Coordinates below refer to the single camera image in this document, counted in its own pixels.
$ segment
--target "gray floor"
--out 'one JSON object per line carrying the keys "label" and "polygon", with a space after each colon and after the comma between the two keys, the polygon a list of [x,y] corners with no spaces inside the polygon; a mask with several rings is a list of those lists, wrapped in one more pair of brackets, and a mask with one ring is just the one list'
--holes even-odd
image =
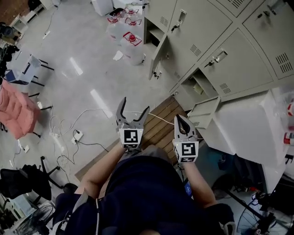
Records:
{"label": "gray floor", "polygon": [[[50,34],[43,39],[52,14]],[[43,133],[40,140],[33,134],[20,139],[22,146],[28,145],[30,148],[26,154],[22,151],[14,158],[14,153],[19,152],[18,142],[9,132],[0,132],[2,168],[40,165],[40,156],[45,156],[46,166],[51,169],[57,165],[56,160],[62,150],[64,155],[72,159],[77,151],[77,146],[71,143],[74,129],[84,133],[82,142],[100,143],[107,147],[118,138],[115,116],[108,111],[87,111],[73,129],[64,133],[86,109],[114,111],[126,96],[126,111],[143,111],[147,106],[153,109],[169,96],[160,80],[149,81],[147,78],[152,50],[144,48],[147,59],[139,66],[129,65],[124,58],[115,61],[113,57],[120,47],[106,36],[106,27],[106,18],[94,11],[90,1],[80,0],[62,1],[58,9],[53,7],[43,11],[29,23],[18,46],[29,49],[39,59],[47,61],[55,71],[40,69],[38,82],[45,84],[45,87],[30,84],[18,85],[18,88],[29,95],[40,92],[40,96],[34,100],[40,101],[43,106],[53,104],[54,109],[53,113],[50,110],[42,112],[40,127]],[[50,130],[52,115],[55,117],[51,127],[55,128]],[[130,118],[138,115],[126,114]],[[54,137],[53,133],[59,134],[58,127],[64,134],[62,137]],[[74,174],[102,150],[98,145],[79,145],[79,151],[74,156],[75,164],[65,158],[60,158],[59,162],[70,181],[77,183]],[[62,171],[55,173],[53,178],[61,185],[67,183]],[[54,197],[61,192],[54,186],[52,191]]]}

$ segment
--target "plastic jug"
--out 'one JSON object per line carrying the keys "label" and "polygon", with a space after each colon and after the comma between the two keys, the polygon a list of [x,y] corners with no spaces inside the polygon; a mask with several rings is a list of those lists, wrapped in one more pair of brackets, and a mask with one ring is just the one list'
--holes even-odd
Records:
{"label": "plastic jug", "polygon": [[107,27],[107,34],[117,45],[120,45],[120,41],[124,35],[124,24],[120,21],[120,18],[112,17],[107,18],[109,25]]}
{"label": "plastic jug", "polygon": [[142,63],[144,58],[143,43],[139,36],[133,35],[131,32],[127,32],[121,39],[120,43],[122,51],[131,65],[138,65]]}
{"label": "plastic jug", "polygon": [[124,20],[124,33],[126,32],[131,32],[133,35],[138,35],[142,39],[144,37],[142,20],[139,20],[136,16],[126,18]]}
{"label": "plastic jug", "polygon": [[133,10],[133,8],[125,8],[124,9],[125,11],[125,17],[126,18],[131,18],[131,17],[137,17],[138,19],[141,19],[141,14],[139,14],[139,9],[137,10]]}

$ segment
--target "red cap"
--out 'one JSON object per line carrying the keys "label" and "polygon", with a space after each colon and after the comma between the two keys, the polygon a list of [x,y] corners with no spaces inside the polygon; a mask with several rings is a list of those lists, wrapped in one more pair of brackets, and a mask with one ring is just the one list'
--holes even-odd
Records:
{"label": "red cap", "polygon": [[130,36],[130,41],[131,41],[131,42],[136,41],[136,37],[135,37],[135,35],[132,34],[132,35]]}

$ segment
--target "paper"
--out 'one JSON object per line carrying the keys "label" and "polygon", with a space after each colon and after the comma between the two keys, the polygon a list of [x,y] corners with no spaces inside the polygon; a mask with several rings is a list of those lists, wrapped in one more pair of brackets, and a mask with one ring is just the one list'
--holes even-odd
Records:
{"label": "paper", "polygon": [[115,56],[114,56],[114,60],[115,61],[118,61],[118,60],[120,60],[121,58],[123,57],[123,53],[120,51],[120,50],[118,50],[117,52],[116,52],[116,54],[115,54]]}

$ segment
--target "power outlet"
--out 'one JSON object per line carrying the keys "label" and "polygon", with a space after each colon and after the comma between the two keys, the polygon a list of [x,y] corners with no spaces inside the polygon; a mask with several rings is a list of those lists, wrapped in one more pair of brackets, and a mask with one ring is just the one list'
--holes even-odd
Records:
{"label": "power outlet", "polygon": [[74,145],[76,145],[77,143],[75,142],[75,140],[79,141],[82,137],[83,137],[83,132],[81,132],[80,130],[78,130],[78,132],[75,131],[75,134],[74,134],[74,138],[72,138],[72,143]]}

